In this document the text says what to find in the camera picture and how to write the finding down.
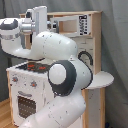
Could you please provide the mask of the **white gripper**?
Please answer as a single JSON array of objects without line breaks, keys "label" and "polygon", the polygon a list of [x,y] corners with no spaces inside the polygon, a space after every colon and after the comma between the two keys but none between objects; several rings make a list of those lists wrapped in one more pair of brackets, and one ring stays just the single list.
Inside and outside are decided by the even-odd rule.
[{"label": "white gripper", "polygon": [[26,11],[26,17],[30,18],[33,25],[33,35],[47,30],[47,7],[38,6]]}]

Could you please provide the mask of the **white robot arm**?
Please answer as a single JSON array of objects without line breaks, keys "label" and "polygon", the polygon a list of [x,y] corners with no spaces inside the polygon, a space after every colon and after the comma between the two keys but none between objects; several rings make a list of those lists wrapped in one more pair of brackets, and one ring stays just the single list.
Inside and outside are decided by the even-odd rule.
[{"label": "white robot arm", "polygon": [[56,97],[19,128],[68,128],[84,113],[81,90],[93,80],[92,71],[77,58],[76,42],[47,30],[46,6],[28,9],[25,18],[0,19],[0,39],[7,54],[52,61],[47,80]]}]

